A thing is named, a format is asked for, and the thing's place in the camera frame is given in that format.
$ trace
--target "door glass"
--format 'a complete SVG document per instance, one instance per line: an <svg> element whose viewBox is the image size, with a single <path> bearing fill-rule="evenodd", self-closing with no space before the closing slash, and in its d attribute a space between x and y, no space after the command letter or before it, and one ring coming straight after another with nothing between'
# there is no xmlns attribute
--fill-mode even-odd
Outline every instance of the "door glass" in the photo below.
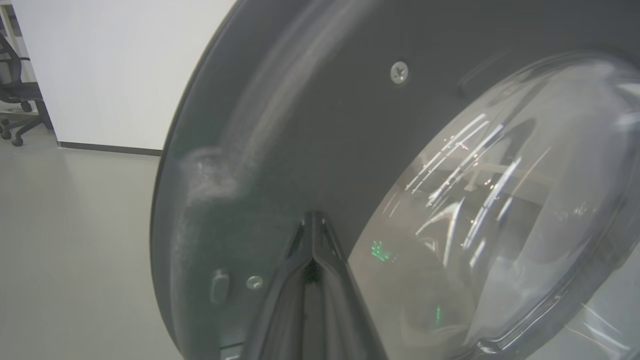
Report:
<svg viewBox="0 0 640 360"><path fill-rule="evenodd" d="M390 359L634 351L639 108L632 67L567 54L430 139L349 257Z"/></svg>

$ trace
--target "gray floor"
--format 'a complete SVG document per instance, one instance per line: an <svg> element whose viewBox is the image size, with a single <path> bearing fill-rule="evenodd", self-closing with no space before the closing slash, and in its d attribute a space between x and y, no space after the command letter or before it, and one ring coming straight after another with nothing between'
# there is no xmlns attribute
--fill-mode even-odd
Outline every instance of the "gray floor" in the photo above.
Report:
<svg viewBox="0 0 640 360"><path fill-rule="evenodd" d="M150 277L159 158L0 139L0 359L180 359Z"/></svg>

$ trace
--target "screw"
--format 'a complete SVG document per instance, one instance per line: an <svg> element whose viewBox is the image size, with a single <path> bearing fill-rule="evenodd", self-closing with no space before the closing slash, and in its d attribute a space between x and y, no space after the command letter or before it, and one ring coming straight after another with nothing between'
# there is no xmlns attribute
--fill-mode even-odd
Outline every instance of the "screw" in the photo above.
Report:
<svg viewBox="0 0 640 360"><path fill-rule="evenodd" d="M251 276L249 279L246 280L246 287L251 290L258 290L259 288L262 287L263 282L264 281L262 280L261 277Z"/></svg>
<svg viewBox="0 0 640 360"><path fill-rule="evenodd" d="M409 67L406 66L405 62L399 61L391 66L391 81L394 83L404 83L407 76L409 76Z"/></svg>

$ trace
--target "white wall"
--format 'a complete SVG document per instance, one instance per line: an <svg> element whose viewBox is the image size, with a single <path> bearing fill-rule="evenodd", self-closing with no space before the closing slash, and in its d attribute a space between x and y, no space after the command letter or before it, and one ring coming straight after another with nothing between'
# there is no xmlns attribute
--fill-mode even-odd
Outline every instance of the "white wall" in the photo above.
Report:
<svg viewBox="0 0 640 360"><path fill-rule="evenodd" d="M58 141L162 149L233 0L13 0Z"/></svg>

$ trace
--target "baseboard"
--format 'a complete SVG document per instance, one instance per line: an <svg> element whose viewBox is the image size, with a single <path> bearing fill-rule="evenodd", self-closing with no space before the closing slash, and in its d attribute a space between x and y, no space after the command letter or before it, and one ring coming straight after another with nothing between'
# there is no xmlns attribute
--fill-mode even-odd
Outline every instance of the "baseboard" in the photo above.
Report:
<svg viewBox="0 0 640 360"><path fill-rule="evenodd" d="M108 152L121 152L124 154L162 156L162 150L142 149L139 147L96 145L94 143L80 143L80 142L58 142L58 146L66 147L68 149L108 151Z"/></svg>

